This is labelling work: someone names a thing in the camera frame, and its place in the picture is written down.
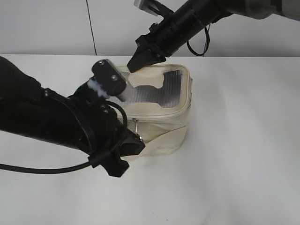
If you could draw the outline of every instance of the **black cable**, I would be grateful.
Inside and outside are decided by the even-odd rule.
[[[119,141],[109,151],[104,152],[101,155],[98,155],[97,161],[101,161],[102,159],[104,159],[105,157],[110,155],[113,151],[115,151],[122,144],[123,140],[126,137],[127,126],[128,126],[128,119],[127,119],[127,115],[126,115],[124,109],[114,102],[110,102],[110,101],[106,100],[105,103],[107,105],[110,105],[110,106],[116,108],[121,113],[122,118],[123,118],[123,126],[122,126],[121,137],[120,137]]]
[[[206,41],[205,41],[205,47],[204,47],[204,52],[202,54],[197,53],[190,45],[189,41],[187,41],[187,48],[189,49],[189,51],[194,54],[195,56],[203,56],[205,55],[205,53],[208,51],[209,47],[210,47],[210,33],[207,29],[207,27],[203,24],[203,22],[200,20],[200,18],[195,15],[195,18],[197,18],[198,22],[204,27],[204,31],[205,31],[205,36],[206,36]]]
[[[19,172],[19,173],[59,174],[59,173],[69,173],[69,172],[81,170],[88,166],[90,166],[89,162],[86,162],[86,163],[83,163],[80,165],[76,165],[76,166],[72,166],[72,167],[61,168],[61,169],[33,169],[33,168],[0,164],[0,169],[7,170],[7,171],[13,171],[13,172]]]
[[[210,26],[211,26],[211,23],[208,25],[208,32],[210,31]],[[206,46],[207,46],[207,40],[205,40],[205,46],[204,46],[204,51],[206,49]]]

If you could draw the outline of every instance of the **beige bag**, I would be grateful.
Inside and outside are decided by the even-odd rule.
[[[192,97],[188,69],[180,65],[150,66],[132,74],[127,67],[119,69],[128,75],[135,94],[125,104],[118,104],[127,113],[128,128],[146,144],[138,156],[124,159],[175,152],[187,132]]]

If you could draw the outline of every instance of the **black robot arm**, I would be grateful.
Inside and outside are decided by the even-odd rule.
[[[109,175],[120,177],[129,167],[120,157],[139,154],[144,143],[127,129],[122,108],[106,100],[121,96],[127,88],[122,74],[109,60],[97,62],[92,71],[94,76],[75,94],[63,97],[42,88],[0,57],[0,130],[82,150],[89,155],[85,167],[102,165]],[[123,123],[113,107],[121,112]],[[46,174],[72,171],[7,165],[0,165],[0,169]]]
[[[156,0],[135,0],[135,6],[164,19],[135,41],[138,47],[127,65],[131,72],[166,61],[208,24],[232,14],[255,19],[277,14],[300,21],[299,0],[188,0],[176,12]]]

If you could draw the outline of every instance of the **white wall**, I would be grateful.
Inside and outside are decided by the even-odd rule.
[[[0,53],[94,54],[85,0],[1,0]]]
[[[172,10],[186,0],[161,0]],[[98,55],[132,55],[135,40],[161,18],[134,0],[88,0]],[[0,53],[94,54],[86,0],[2,0]],[[207,56],[300,56],[300,22],[234,15],[211,27]],[[201,52],[204,34],[191,41]],[[186,46],[176,56],[190,56]]]

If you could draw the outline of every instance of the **white table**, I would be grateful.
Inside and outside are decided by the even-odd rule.
[[[4,55],[43,87],[69,95],[103,58]],[[300,58],[171,58],[194,77],[179,151],[143,157],[121,178],[0,171],[0,224],[296,225],[300,223]],[[80,151],[1,132],[0,162],[56,168]]]

